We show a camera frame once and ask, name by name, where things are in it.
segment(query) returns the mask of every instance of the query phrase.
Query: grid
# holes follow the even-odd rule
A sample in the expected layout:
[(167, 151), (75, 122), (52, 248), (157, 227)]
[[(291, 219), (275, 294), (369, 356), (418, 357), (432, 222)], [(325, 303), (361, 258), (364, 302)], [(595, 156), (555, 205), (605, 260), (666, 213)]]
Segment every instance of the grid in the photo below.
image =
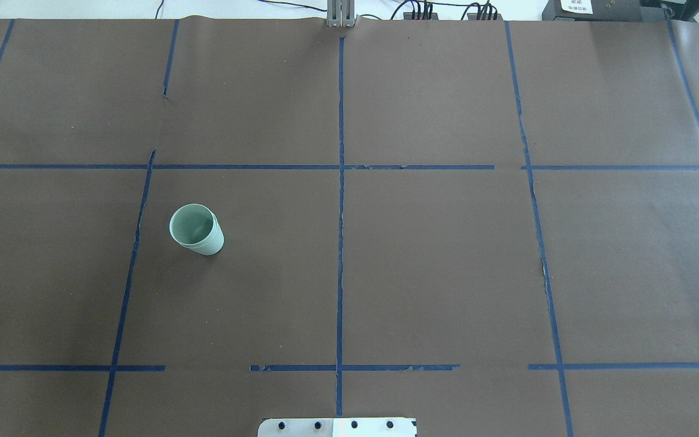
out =
[[(0, 48), (0, 63), (5, 55), (5, 48), (12, 33), (15, 22), (11, 20), (5, 37)], [(169, 88), (169, 75), (172, 66), (172, 60), (175, 50), (175, 42), (177, 42), (178, 25), (180, 20), (175, 20), (172, 41), (169, 51), (169, 60), (167, 61), (166, 74), (164, 74), (163, 96), (167, 99), (167, 88)], [(687, 94), (687, 98), (691, 105), (691, 111), (694, 114), (699, 133), (699, 113), (692, 96), (690, 85), (688, 83), (685, 71), (683, 69), (674, 29), (671, 22), (667, 23), (670, 42), (674, 50), (675, 59), (677, 62), (678, 72), (683, 81), (683, 87)], [(555, 312), (555, 299), (553, 297), (551, 274), (549, 272), (549, 263), (547, 263), (546, 248), (544, 245), (544, 233), (541, 226), (541, 216), (538, 209), (538, 199), (535, 192), (535, 172), (538, 171), (699, 171), (699, 166), (614, 166), (614, 165), (564, 165), (564, 166), (536, 166), (533, 165), (530, 149), (528, 147), (527, 134), (525, 132), (524, 122), (522, 121), (522, 96), (519, 91), (519, 83), (516, 75), (516, 64), (514, 60), (514, 51), (512, 45), (512, 33), (510, 25), (505, 23), (505, 36), (508, 44), (508, 61), (510, 62), (510, 71), (513, 81), (513, 89), (516, 97), (516, 111), (519, 121), (519, 133), (521, 133), (522, 144), (524, 145), (525, 165), (521, 167), (521, 171), (527, 174), (528, 188), (530, 191), (530, 202), (532, 203), (533, 219), (535, 219), (536, 238), (538, 238), (538, 249), (541, 257), (543, 268), (544, 286), (547, 297), (547, 311), (549, 311), (549, 323), (552, 331), (553, 348), (555, 352), (555, 363), (533, 363), (528, 365), (530, 371), (557, 371), (558, 382), (560, 386), (560, 396), (563, 409), (564, 420), (566, 423), (566, 432), (568, 436), (574, 435), (572, 426), (571, 409), (569, 402), (569, 391), (566, 384), (567, 371), (600, 371), (600, 370), (671, 370), (671, 368), (679, 368), (679, 370), (699, 370), (699, 362), (605, 362), (605, 363), (568, 363), (564, 362), (561, 352), (560, 338), (558, 334), (558, 324)], [(130, 297), (131, 285), (133, 282), (134, 265), (137, 259), (138, 246), (140, 239), (140, 227), (142, 217), (144, 215), (145, 204), (149, 194), (150, 178), (153, 171), (156, 169), (270, 169), (270, 171), (291, 171), (299, 169), (300, 171), (337, 171), (339, 175), (339, 213), (338, 213), (338, 242), (339, 249), (336, 257), (338, 265), (338, 277), (336, 280), (336, 363), (334, 364), (266, 364), (266, 365), (250, 365), (251, 373), (266, 373), (267, 371), (329, 371), (336, 374), (336, 416), (342, 416), (342, 380), (345, 371), (455, 371), (461, 367), (461, 364), (374, 364), (374, 365), (353, 365), (345, 364), (343, 360), (343, 250), (344, 250), (344, 187), (345, 187), (345, 172), (346, 171), (493, 171), (493, 165), (346, 165), (344, 160), (344, 46), (345, 38), (339, 38), (339, 164), (338, 165), (269, 165), (269, 164), (155, 164), (156, 152), (153, 151), (150, 155), (150, 160), (147, 164), (0, 164), (0, 169), (145, 169), (147, 171), (144, 188), (141, 196), (141, 205), (138, 213), (138, 222), (133, 238), (133, 247), (130, 257), (130, 265), (128, 267), (127, 282), (124, 289), (123, 301), (120, 309), (120, 318), (117, 325), (116, 339), (113, 349), (113, 359), (110, 365), (0, 365), (0, 371), (94, 371), (95, 373), (107, 373), (108, 385), (106, 389), (106, 397), (103, 404), (102, 421), (100, 423), (99, 435), (105, 435), (106, 421), (109, 414), (109, 407), (113, 401), (113, 390), (116, 373), (119, 371), (166, 371), (165, 365), (118, 365), (120, 356), (120, 344), (123, 337), (125, 320), (127, 315), (128, 300)]]

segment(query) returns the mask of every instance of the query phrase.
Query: paper cup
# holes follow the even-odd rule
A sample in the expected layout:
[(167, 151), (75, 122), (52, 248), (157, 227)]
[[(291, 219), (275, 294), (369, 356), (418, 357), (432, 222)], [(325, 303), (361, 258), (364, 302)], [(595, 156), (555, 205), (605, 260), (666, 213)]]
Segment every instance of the paper cup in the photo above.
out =
[(225, 242), (217, 217), (204, 205), (192, 203), (178, 209), (169, 221), (169, 233), (182, 247), (202, 255), (214, 255)]

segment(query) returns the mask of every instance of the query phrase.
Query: black wire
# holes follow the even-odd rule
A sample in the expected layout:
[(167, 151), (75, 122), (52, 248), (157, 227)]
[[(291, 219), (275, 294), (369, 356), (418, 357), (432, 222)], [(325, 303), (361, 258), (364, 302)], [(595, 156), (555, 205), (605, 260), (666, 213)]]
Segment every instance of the black wire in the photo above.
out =
[(275, 2), (274, 0), (258, 0), (258, 1), (263, 2), (263, 3), (271, 3), (274, 5), (289, 5), (289, 6), (297, 6), (299, 8), (314, 9), (315, 11), (320, 11), (320, 12), (327, 12), (328, 11), (328, 9), (320, 9), (318, 7), (310, 6), (310, 5), (300, 5), (299, 3)]
[(457, 5), (455, 3), (439, 3), (439, 2), (429, 2), (431, 5), (439, 5), (439, 6), (459, 6), (461, 8), (464, 8), (465, 6), (468, 5)]
[(157, 8), (157, 9), (155, 9), (155, 19), (158, 19), (158, 12), (161, 12), (161, 8), (163, 8), (163, 2), (164, 2), (164, 1), (165, 1), (165, 0), (161, 0), (161, 4), (158, 5), (158, 8)]
[(476, 13), (477, 13), (477, 15), (478, 15), (479, 11), (482, 10), (482, 9), (481, 9), (481, 8), (482, 8), (482, 5), (479, 5), (478, 3), (475, 3), (475, 2), (474, 2), (474, 3), (471, 3), (470, 5), (466, 6), (465, 10), (463, 11), (463, 16), (460, 17), (460, 20), (461, 20), (461, 21), (465, 19), (465, 16), (466, 16), (466, 15), (468, 15), (468, 9), (473, 8), (474, 6), (476, 6)]
[(477, 17), (476, 19), (483, 19), (485, 21), (491, 21), (494, 19), (498, 19), (498, 8), (491, 5), (489, 0), (488, 0), (487, 3), (485, 3), (485, 6), (482, 8), (482, 16)]
[(476, 19), (477, 20), (485, 19), (485, 13), (488, 11), (489, 7), (490, 7), (490, 2), (489, 2), (489, 0), (487, 0), (487, 2), (484, 5), (482, 5), (482, 10), (479, 11), (479, 13), (476, 15)]
[[(406, 3), (416, 3), (417, 7), (419, 8), (419, 3), (416, 0), (406, 0), (403, 3), (400, 3), (399, 7), (396, 8), (395, 11), (393, 11), (393, 15), (390, 16), (390, 19), (394, 19), (396, 17), (396, 14), (398, 11), (400, 11), (400, 8), (403, 7)], [(411, 5), (411, 17), (414, 19), (414, 5)]]

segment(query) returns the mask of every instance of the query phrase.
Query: white label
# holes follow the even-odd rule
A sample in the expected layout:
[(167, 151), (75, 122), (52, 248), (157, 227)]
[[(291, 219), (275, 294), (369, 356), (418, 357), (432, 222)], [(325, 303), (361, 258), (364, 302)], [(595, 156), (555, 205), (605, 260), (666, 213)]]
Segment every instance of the white label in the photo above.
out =
[(592, 0), (560, 0), (560, 6), (562, 6), (563, 11), (574, 14), (592, 13)]

